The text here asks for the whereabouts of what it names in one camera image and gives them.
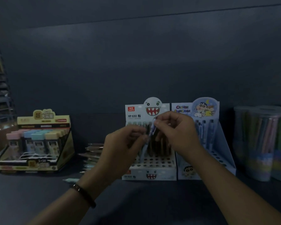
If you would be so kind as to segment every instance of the bracelet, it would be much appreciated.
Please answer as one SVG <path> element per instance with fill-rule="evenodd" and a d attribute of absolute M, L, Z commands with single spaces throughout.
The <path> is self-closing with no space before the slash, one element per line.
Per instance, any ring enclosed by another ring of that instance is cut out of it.
<path fill-rule="evenodd" d="M 83 196 L 83 198 L 89 203 L 91 208 L 96 207 L 96 203 L 94 202 L 94 200 L 83 188 L 81 188 L 77 184 L 73 185 L 72 188 L 75 189 L 78 193 L 80 193 Z"/>

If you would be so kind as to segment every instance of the dark blue wall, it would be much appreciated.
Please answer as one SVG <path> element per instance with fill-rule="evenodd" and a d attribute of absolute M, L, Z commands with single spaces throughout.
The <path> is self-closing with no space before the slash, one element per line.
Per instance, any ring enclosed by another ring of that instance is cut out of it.
<path fill-rule="evenodd" d="M 76 145 L 155 96 L 281 103 L 281 0 L 0 0 L 0 44 L 18 115 L 70 114 Z"/>

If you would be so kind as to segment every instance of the yellow display box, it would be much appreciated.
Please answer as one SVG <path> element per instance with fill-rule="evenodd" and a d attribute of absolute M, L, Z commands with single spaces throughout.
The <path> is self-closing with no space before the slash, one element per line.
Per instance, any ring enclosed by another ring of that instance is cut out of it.
<path fill-rule="evenodd" d="M 66 130 L 58 156 L 39 155 L 24 151 L 17 160 L 11 160 L 11 147 L 0 152 L 1 173 L 53 173 L 59 171 L 75 154 L 69 115 L 55 115 L 51 109 L 35 110 L 32 117 L 17 118 L 19 130 Z"/>

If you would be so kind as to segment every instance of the table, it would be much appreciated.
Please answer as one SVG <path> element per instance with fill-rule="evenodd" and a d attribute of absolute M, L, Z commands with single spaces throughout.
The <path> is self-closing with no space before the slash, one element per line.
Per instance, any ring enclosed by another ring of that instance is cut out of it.
<path fill-rule="evenodd" d="M 79 178 L 81 164 L 72 160 L 53 175 L 0 174 L 0 225 L 25 224 Z M 281 182 L 237 177 L 281 212 Z M 91 224 L 227 224 L 202 181 L 116 180 L 96 200 L 81 221 Z"/>

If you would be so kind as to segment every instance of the gray surface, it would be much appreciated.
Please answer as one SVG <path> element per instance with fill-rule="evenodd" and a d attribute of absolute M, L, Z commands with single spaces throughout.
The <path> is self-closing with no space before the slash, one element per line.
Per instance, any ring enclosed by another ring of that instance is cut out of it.
<path fill-rule="evenodd" d="M 0 0 L 0 22 L 31 28 L 275 4 L 281 0 Z"/>
<path fill-rule="evenodd" d="M 58 176 L 0 174 L 0 224 L 24 224 L 62 195 L 65 178 L 79 178 L 72 161 Z M 281 212 L 281 182 L 238 177 Z M 202 181 L 117 180 L 96 200 L 81 224 L 226 224 Z"/>
<path fill-rule="evenodd" d="M 81 126 L 75 142 L 103 139 L 100 125 L 118 129 L 124 122 L 110 117 L 124 120 L 125 104 L 151 96 L 216 98 L 229 143 L 233 106 L 281 103 L 281 6 L 39 27 L 0 40 L 17 113 L 70 114 Z"/>

